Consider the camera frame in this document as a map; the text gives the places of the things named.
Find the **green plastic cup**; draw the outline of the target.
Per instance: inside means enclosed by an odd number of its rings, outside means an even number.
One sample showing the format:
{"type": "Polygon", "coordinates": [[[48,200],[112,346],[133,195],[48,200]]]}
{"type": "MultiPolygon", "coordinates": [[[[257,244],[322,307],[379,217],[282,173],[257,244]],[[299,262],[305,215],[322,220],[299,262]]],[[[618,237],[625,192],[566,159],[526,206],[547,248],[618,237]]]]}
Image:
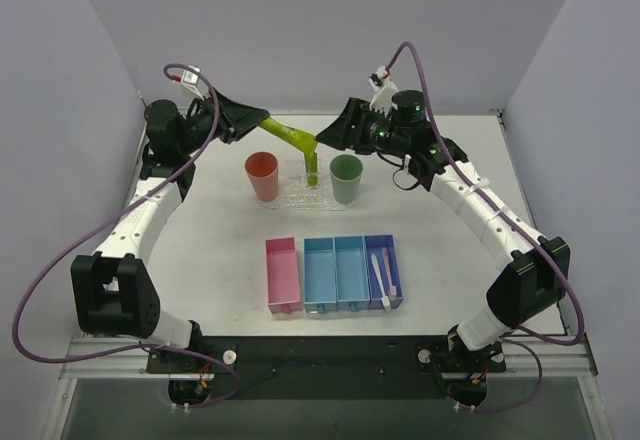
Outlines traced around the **green plastic cup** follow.
{"type": "Polygon", "coordinates": [[[335,200],[341,204],[353,202],[363,173],[361,160],[353,155],[339,155],[330,162],[329,170],[335,200]]]}

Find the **yellow-green toothpaste tube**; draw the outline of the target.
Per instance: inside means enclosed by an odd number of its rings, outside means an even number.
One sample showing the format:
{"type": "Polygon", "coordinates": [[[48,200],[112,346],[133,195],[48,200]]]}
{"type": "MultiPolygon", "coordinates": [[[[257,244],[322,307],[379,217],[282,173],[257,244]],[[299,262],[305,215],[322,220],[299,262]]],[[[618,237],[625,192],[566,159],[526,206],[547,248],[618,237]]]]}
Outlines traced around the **yellow-green toothpaste tube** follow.
{"type": "Polygon", "coordinates": [[[284,125],[273,117],[262,120],[259,123],[259,127],[293,146],[306,158],[312,158],[317,155],[318,142],[315,136],[309,132],[284,125]]]}
{"type": "Polygon", "coordinates": [[[318,156],[317,152],[304,154],[306,184],[315,188],[318,185],[318,156]]]}

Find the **orange plastic cup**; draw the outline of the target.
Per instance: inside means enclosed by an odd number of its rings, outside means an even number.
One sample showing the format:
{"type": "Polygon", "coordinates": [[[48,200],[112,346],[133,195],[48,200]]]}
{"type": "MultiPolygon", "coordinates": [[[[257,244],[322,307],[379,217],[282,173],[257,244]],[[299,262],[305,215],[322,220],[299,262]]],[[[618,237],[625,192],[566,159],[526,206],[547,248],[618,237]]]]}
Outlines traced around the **orange plastic cup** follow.
{"type": "Polygon", "coordinates": [[[278,161],[269,152],[256,152],[244,164],[246,174],[260,201],[270,202],[278,196],[278,161]]]}

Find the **clear textured plastic box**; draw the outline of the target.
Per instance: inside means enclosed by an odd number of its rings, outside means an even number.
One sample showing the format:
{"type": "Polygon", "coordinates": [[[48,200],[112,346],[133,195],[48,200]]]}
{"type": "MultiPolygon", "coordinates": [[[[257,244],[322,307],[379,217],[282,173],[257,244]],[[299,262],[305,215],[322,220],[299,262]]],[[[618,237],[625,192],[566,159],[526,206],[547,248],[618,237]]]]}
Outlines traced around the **clear textured plastic box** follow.
{"type": "Polygon", "coordinates": [[[279,167],[279,192],[294,205],[333,199],[330,177],[321,160],[318,160],[318,185],[315,188],[306,184],[303,159],[284,160],[279,167]]]}

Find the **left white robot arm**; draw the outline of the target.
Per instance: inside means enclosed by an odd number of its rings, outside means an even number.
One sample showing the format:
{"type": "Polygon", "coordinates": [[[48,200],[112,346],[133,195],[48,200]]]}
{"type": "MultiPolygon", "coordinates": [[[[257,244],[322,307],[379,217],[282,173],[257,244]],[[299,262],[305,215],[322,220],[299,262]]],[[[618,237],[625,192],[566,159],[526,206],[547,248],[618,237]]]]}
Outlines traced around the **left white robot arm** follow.
{"type": "Polygon", "coordinates": [[[242,139],[268,116],[264,109],[223,95],[194,99],[185,114],[168,99],[146,106],[147,143],[132,209],[92,254],[77,256],[71,265],[83,332],[168,345],[170,360],[183,371],[202,365],[205,347],[193,339],[193,322],[163,311],[146,264],[169,217],[191,188],[195,153],[211,140],[230,144],[242,139]]]}

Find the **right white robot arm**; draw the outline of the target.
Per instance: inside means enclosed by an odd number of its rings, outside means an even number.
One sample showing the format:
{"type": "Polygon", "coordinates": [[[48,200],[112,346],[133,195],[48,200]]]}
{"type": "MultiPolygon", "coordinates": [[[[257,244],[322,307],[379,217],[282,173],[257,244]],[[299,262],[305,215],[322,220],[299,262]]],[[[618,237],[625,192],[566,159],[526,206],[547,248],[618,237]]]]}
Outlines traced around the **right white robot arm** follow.
{"type": "Polygon", "coordinates": [[[452,140],[439,135],[416,90],[393,95],[388,110],[351,98],[319,143],[358,155],[401,160],[403,169],[469,227],[500,271],[485,304],[454,327],[450,345],[480,351],[559,302],[566,294],[570,249],[516,215],[452,140]]]}

